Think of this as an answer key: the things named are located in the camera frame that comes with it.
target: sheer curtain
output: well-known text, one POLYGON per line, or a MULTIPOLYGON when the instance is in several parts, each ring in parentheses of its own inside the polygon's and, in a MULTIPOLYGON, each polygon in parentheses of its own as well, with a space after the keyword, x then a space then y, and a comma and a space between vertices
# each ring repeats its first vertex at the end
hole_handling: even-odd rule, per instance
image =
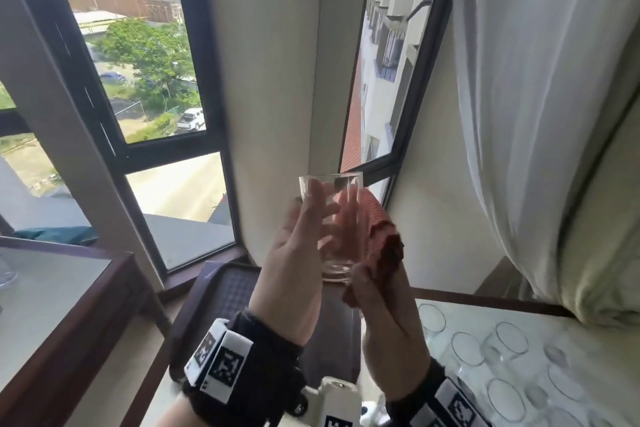
POLYGON ((477 196, 505 253, 551 302, 566 198, 639 15, 640 0, 453 0, 477 196))

